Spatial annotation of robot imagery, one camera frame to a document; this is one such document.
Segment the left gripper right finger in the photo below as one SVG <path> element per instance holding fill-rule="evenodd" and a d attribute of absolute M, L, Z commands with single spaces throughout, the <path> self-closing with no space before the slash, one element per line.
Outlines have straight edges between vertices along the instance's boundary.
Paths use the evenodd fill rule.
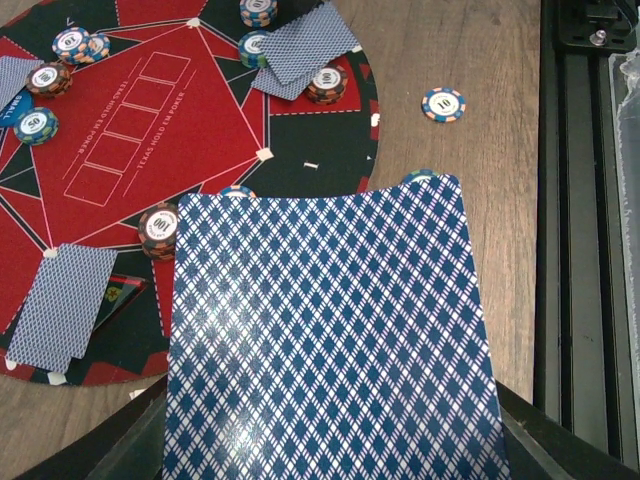
<path fill-rule="evenodd" d="M 499 383 L 513 479 L 637 479 L 639 473 L 570 433 Z"/>

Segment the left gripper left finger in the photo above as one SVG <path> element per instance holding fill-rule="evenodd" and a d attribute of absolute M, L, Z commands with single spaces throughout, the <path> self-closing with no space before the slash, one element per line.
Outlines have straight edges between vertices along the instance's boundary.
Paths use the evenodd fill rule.
<path fill-rule="evenodd" d="M 159 479 L 167 378 L 143 390 L 104 422 L 19 475 L 21 479 Z"/>

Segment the blue backed card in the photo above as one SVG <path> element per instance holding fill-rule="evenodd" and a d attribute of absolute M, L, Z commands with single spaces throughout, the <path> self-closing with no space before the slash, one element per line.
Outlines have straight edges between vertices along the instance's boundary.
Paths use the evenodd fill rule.
<path fill-rule="evenodd" d="M 62 244 L 44 254 L 19 315 L 7 359 L 64 373 L 80 359 L 109 283 L 118 253 Z"/>
<path fill-rule="evenodd" d="M 24 59 L 4 55 L 0 59 L 0 109 L 22 90 L 30 71 L 43 63 L 40 59 Z"/>
<path fill-rule="evenodd" d="M 311 70 L 288 83 L 281 82 L 270 67 L 262 68 L 251 83 L 251 87 L 268 95 L 293 101 L 298 98 L 321 68 Z"/>

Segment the triangular all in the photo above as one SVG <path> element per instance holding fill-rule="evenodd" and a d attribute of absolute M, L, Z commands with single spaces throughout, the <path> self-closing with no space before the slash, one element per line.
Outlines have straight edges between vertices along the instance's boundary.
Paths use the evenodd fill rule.
<path fill-rule="evenodd" d="M 136 299 L 147 287 L 148 281 L 141 277 L 113 273 L 103 295 L 92 333 L 114 319 L 125 307 Z"/>

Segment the blue backed card deck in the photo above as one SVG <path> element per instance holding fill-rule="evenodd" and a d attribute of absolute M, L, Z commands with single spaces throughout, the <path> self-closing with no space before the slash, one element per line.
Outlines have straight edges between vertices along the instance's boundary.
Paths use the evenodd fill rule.
<path fill-rule="evenodd" d="M 164 478 L 510 477 L 457 178 L 179 221 Z"/>

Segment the brown poker chip stack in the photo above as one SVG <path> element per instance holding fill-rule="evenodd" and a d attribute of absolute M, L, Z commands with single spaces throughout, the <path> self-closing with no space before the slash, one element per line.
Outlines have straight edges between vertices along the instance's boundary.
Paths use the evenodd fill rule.
<path fill-rule="evenodd" d="M 177 228 L 176 205 L 164 202 L 146 210 L 137 227 L 143 252 L 153 260 L 173 259 Z"/>

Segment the blue small blind button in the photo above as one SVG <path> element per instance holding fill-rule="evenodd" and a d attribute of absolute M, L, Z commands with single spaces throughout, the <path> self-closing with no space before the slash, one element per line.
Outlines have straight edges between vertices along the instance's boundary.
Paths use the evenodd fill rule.
<path fill-rule="evenodd" d="M 0 127 L 13 127 L 18 118 L 34 106 L 32 94 L 22 89 L 0 112 Z"/>

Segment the blue backed card top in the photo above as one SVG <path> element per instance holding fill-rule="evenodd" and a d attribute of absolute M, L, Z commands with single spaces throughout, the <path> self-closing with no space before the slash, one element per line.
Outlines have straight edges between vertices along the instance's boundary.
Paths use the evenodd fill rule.
<path fill-rule="evenodd" d="M 4 55 L 0 59 L 0 109 L 22 90 L 30 71 L 43 63 L 40 59 L 24 59 Z"/>

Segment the white chip stack mat top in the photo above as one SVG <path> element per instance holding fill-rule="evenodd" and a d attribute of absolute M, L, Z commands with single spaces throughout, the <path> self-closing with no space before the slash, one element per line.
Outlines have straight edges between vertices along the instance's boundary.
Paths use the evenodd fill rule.
<path fill-rule="evenodd" d="M 105 34 L 90 34 L 84 28 L 70 27 L 55 36 L 51 48 L 64 63 L 78 65 L 106 58 L 111 42 Z"/>

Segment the white chip stack mat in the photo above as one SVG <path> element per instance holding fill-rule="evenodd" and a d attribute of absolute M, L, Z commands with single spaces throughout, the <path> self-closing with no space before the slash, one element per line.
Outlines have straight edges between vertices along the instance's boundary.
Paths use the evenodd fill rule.
<path fill-rule="evenodd" d="M 64 63 L 78 65 L 106 58 L 111 42 L 105 34 L 90 34 L 84 28 L 70 27 L 55 36 L 51 48 Z"/>
<path fill-rule="evenodd" d="M 248 27 L 266 27 L 278 14 L 277 0 L 241 0 L 239 12 L 242 22 Z"/>

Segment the teal chip stack mat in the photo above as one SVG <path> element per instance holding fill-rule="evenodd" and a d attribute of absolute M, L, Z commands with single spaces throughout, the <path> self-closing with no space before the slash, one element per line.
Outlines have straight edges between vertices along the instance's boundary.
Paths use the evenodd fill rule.
<path fill-rule="evenodd" d="M 262 50 L 262 41 L 267 37 L 263 30 L 245 34 L 238 44 L 238 55 L 241 63 L 247 68 L 266 68 L 268 61 Z"/>

